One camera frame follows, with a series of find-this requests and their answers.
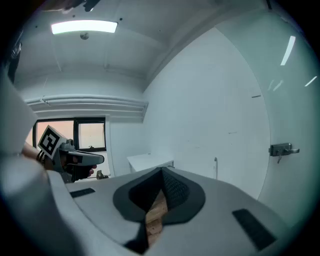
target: floor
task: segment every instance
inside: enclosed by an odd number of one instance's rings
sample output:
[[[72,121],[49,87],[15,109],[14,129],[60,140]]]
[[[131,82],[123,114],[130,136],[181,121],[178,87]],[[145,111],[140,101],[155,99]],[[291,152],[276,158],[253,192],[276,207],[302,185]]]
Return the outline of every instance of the floor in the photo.
[[[158,239],[162,231],[161,218],[168,212],[167,202],[164,193],[160,190],[150,211],[145,216],[146,234],[148,237],[149,247]]]

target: white table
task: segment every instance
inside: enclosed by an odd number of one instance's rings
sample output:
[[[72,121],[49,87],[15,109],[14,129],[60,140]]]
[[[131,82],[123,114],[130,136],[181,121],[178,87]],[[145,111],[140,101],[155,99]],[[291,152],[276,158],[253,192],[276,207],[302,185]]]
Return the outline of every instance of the white table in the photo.
[[[131,173],[154,169],[156,167],[174,166],[173,158],[161,154],[140,154],[128,156],[127,159]]]

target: window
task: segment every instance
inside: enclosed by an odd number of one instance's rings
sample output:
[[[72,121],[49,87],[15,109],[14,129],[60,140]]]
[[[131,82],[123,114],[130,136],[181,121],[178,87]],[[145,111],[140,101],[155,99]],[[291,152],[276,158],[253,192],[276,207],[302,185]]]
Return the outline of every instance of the window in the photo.
[[[47,126],[53,127],[67,139],[73,139],[76,150],[90,152],[104,157],[104,162],[97,165],[94,174],[88,179],[96,179],[97,171],[101,170],[104,175],[110,175],[104,118],[70,118],[39,120],[30,131],[26,142],[39,149],[38,143]]]

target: ceiling light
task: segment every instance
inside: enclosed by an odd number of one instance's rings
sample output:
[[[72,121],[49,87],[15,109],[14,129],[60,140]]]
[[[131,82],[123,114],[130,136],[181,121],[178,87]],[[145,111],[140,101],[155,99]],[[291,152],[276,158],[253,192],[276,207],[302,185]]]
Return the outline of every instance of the ceiling light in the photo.
[[[315,76],[314,78],[312,78],[312,79],[310,80],[310,82],[308,82],[304,87],[307,87],[308,85],[310,85],[316,78],[317,78],[317,76]]]
[[[60,34],[72,31],[100,31],[114,33],[118,23],[102,20],[73,20],[51,25],[52,33]]]
[[[292,51],[292,48],[294,47],[294,44],[295,44],[295,40],[296,40],[296,37],[295,36],[290,36],[290,39],[289,39],[289,43],[288,43],[288,46],[286,47],[286,50],[285,50],[285,54],[283,56],[283,59],[282,59],[282,62],[281,62],[281,66],[284,66],[286,65],[286,62],[290,56],[290,53]]]

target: metal latch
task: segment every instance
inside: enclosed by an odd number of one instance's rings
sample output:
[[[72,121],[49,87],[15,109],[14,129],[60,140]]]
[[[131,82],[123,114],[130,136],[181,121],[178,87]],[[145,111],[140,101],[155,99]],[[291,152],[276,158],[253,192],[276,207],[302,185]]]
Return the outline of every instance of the metal latch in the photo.
[[[291,143],[282,143],[282,144],[275,144],[271,145],[269,148],[269,153],[271,157],[279,157],[278,164],[282,158],[282,156],[287,156],[290,154],[299,153],[300,149],[292,149]]]

